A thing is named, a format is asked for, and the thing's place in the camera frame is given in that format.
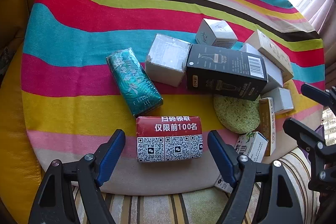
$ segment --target blue rubber fingertip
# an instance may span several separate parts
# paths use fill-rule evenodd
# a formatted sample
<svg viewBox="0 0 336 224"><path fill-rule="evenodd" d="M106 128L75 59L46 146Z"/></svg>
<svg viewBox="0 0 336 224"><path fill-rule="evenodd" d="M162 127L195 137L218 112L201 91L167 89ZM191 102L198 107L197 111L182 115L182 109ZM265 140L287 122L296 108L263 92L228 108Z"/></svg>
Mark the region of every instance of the blue rubber fingertip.
<svg viewBox="0 0 336 224"><path fill-rule="evenodd" d="M208 147L223 180L235 187L237 180L234 177L234 166L212 132L208 134Z"/></svg>
<svg viewBox="0 0 336 224"><path fill-rule="evenodd" d="M105 154L99 166L99 175L97 178L98 186L102 186L104 182L108 181L112 175L114 167L120 157L121 152L124 149L126 142L125 133L120 131L115 141L111 145L108 152Z"/></svg>

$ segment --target silver bolt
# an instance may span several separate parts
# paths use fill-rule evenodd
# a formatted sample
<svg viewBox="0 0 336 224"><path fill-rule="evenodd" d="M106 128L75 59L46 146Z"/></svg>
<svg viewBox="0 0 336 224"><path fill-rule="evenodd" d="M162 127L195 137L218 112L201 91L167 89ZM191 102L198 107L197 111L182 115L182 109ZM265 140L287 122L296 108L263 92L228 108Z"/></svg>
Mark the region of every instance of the silver bolt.
<svg viewBox="0 0 336 224"><path fill-rule="evenodd" d="M92 159L93 159L93 154L86 154L86 155L84 156L84 159L85 159L85 160L92 160Z"/></svg>
<svg viewBox="0 0 336 224"><path fill-rule="evenodd" d="M326 178L326 173L324 171L320 172L320 179L324 180Z"/></svg>
<svg viewBox="0 0 336 224"><path fill-rule="evenodd" d="M59 160L53 160L53 161L51 162L51 165L52 165L52 166L58 166L59 164L60 164Z"/></svg>
<svg viewBox="0 0 336 224"><path fill-rule="evenodd" d="M281 166L281 162L278 161L278 160L275 160L275 161L273 162L273 165L276 166L276 167L280 167L280 166Z"/></svg>
<svg viewBox="0 0 336 224"><path fill-rule="evenodd" d="M245 155L241 155L241 156L239 156L239 159L240 159L241 161L248 161L248 160L249 160L249 158L248 158L247 156L245 156Z"/></svg>

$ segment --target round table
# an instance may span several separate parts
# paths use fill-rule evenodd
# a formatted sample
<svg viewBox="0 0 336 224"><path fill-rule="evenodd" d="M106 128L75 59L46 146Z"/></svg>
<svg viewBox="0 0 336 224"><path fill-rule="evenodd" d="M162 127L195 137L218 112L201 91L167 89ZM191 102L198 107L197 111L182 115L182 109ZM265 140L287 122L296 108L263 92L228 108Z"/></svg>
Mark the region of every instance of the round table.
<svg viewBox="0 0 336 224"><path fill-rule="evenodd" d="M105 58L132 47L140 62L156 33L195 43L203 18L226 20L239 48L260 29L292 62L294 110L276 116L277 148L270 162L296 143L282 130L286 117L311 128L320 124L322 106L300 93L303 82L324 88L322 40L288 0L35 0L22 56L21 88L26 129L44 170L54 159L69 162L94 152L120 128L126 146L102 191L127 195L182 193L211 187L219 171L206 145L216 129L234 145L238 135L216 117L212 95L192 94L185 81L177 88L155 83L164 105L152 116L199 116L204 153L200 159L141 164L136 157L135 119Z"/></svg>

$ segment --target red label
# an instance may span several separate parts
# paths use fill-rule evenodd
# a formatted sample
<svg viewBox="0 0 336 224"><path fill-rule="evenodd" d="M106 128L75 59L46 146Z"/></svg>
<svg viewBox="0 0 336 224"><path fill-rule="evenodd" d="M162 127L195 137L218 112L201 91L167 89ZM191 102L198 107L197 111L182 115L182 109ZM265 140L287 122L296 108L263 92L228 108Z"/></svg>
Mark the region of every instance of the red label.
<svg viewBox="0 0 336 224"><path fill-rule="evenodd" d="M137 137L188 136L202 134L201 119L197 116L138 117Z"/></svg>

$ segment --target round sponge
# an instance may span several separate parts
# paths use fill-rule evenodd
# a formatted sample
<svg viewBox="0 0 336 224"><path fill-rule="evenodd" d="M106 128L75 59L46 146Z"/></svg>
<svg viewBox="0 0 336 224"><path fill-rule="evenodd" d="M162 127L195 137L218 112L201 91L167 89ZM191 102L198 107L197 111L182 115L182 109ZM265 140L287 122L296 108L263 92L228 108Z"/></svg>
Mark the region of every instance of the round sponge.
<svg viewBox="0 0 336 224"><path fill-rule="evenodd" d="M223 126L244 134L255 130L260 124L259 99L248 101L215 94L213 106Z"/></svg>

